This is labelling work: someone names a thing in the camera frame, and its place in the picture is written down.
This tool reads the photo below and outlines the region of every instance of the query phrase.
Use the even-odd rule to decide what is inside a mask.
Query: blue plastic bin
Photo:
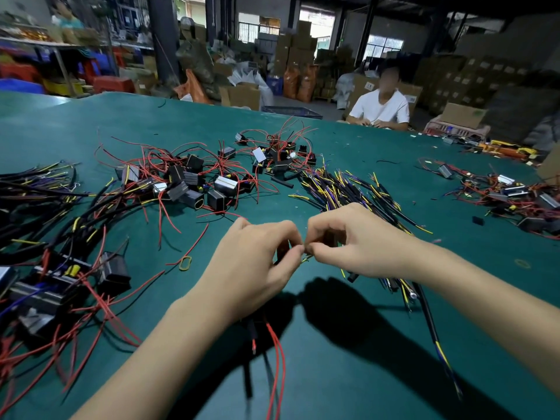
[[[323,119],[322,115],[319,115],[317,112],[313,112],[307,107],[263,106],[261,108],[261,111],[268,113],[277,113],[279,115],[301,116],[302,118],[309,119]]]
[[[21,81],[13,78],[0,79],[0,91],[45,94],[45,89],[41,84],[35,84],[34,82]]]
[[[282,96],[282,91],[284,89],[283,77],[267,77],[267,85],[272,90],[272,94],[275,96]]]

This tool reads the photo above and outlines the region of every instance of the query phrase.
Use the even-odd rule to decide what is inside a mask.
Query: hand
[[[385,121],[380,121],[379,119],[376,119],[374,122],[374,127],[375,128],[386,128],[388,127],[387,122]]]
[[[321,243],[334,233],[343,247]],[[305,249],[321,263],[368,277],[410,278],[426,244],[379,218],[359,203],[309,219]]]
[[[276,248],[292,248],[273,265]],[[291,221],[251,225],[240,218],[218,244],[206,271],[193,288],[208,309],[223,311],[233,323],[279,293],[301,264],[300,232]]]

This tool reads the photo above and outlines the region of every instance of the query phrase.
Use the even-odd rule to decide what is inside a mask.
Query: orange bag
[[[186,73],[186,83],[175,87],[173,90],[178,95],[179,100],[181,100],[187,94],[190,94],[192,97],[193,102],[195,103],[204,103],[206,105],[211,105],[210,99],[206,95],[206,91],[200,85],[197,77],[194,76],[192,70],[187,69]]]
[[[297,98],[299,79],[300,70],[295,66],[288,66],[284,72],[284,97]]]
[[[301,79],[300,90],[297,92],[297,99],[309,103],[313,97],[313,90],[317,82],[318,65],[308,65],[305,69],[305,74]]]

